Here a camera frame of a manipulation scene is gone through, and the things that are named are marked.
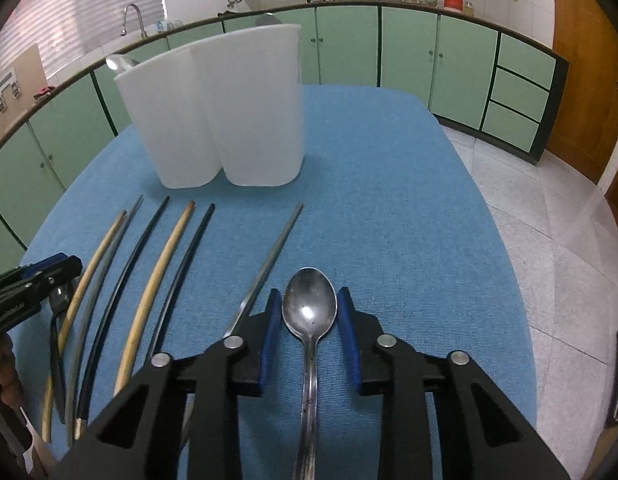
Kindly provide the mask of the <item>person's left hand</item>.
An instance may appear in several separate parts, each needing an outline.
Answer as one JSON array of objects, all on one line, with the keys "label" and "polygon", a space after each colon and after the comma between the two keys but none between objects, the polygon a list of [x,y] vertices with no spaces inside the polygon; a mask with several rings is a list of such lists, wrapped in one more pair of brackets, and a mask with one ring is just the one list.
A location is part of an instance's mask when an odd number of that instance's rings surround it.
[{"label": "person's left hand", "polygon": [[22,405],[22,385],[16,370],[13,341],[10,336],[0,337],[0,385],[2,401],[17,411]]}]

